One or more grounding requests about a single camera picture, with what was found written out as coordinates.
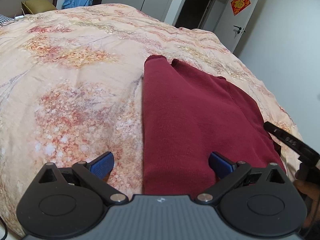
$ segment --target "dark doorway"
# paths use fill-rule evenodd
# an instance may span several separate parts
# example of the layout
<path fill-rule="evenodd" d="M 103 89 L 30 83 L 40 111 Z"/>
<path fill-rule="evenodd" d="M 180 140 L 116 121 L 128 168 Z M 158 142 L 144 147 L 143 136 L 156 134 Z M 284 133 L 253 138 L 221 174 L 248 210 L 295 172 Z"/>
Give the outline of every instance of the dark doorway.
<path fill-rule="evenodd" d="M 212 3 L 213 0 L 186 0 L 175 27 L 200 28 Z"/>

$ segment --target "checkered cloth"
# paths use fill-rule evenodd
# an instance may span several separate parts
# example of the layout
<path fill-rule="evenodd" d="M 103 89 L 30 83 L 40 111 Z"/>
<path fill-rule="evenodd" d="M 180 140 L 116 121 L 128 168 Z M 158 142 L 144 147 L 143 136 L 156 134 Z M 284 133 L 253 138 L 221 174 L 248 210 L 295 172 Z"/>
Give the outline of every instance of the checkered cloth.
<path fill-rule="evenodd" d="M 0 24 L 6 21 L 11 21 L 11 20 L 13 19 L 0 14 Z"/>

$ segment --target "blue gripper pad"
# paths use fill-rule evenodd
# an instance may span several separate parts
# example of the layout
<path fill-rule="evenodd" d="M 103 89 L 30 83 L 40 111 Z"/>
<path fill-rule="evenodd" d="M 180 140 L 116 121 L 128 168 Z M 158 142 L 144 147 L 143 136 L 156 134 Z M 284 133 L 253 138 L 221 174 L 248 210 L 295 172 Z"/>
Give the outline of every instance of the blue gripper pad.
<path fill-rule="evenodd" d="M 105 152 L 92 162 L 87 164 L 87 169 L 96 175 L 99 179 L 103 179 L 112 171 L 115 164 L 115 159 L 112 152 Z"/>
<path fill-rule="evenodd" d="M 236 169 L 236 164 L 217 152 L 212 152 L 209 156 L 209 166 L 223 179 Z"/>

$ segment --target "hand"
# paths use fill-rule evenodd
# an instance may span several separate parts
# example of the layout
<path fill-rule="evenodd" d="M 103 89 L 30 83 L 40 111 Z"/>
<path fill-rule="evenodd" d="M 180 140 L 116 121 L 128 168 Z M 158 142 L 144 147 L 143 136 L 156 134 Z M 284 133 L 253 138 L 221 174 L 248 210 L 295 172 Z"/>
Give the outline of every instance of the hand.
<path fill-rule="evenodd" d="M 316 206 L 318 204 L 318 200 L 320 197 L 320 186 L 310 182 L 303 181 L 303 180 L 298 180 L 298 179 L 295 180 L 293 184 L 301 193 L 307 195 L 313 200 L 311 205 L 311 211 L 303 223 L 304 228 L 310 227 L 313 216 L 315 215 Z M 318 220 L 320 220 L 320 205 L 318 207 L 318 210 L 316 211 L 315 221 L 318 221 Z"/>

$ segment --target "bedspread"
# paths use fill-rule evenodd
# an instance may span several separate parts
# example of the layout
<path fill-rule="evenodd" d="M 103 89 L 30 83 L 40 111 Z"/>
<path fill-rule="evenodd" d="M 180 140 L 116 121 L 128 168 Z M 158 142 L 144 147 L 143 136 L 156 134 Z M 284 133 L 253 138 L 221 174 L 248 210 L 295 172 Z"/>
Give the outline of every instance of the bedspread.
<path fill-rule="evenodd" d="M 103 4 L 49 11 L 0 28 L 0 215 L 20 235 L 16 206 L 42 165 L 115 156 L 108 183 L 142 191 L 141 88 L 152 54 L 177 58 L 248 93 L 265 121 L 301 138 L 274 95 L 211 32 Z M 282 146 L 293 179 L 299 162 Z"/>

